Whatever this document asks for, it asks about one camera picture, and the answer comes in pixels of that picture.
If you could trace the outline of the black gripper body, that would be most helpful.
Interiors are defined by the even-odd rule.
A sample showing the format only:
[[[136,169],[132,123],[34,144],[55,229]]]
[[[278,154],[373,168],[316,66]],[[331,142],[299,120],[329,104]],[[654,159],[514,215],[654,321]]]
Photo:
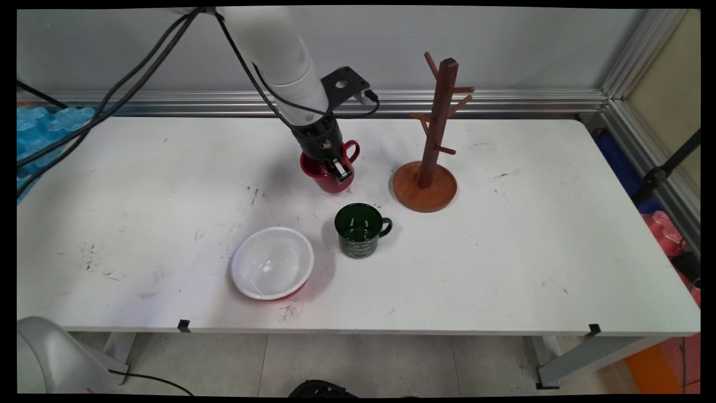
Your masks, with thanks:
[[[334,117],[291,129],[303,154],[311,159],[333,161],[342,155],[342,131]]]

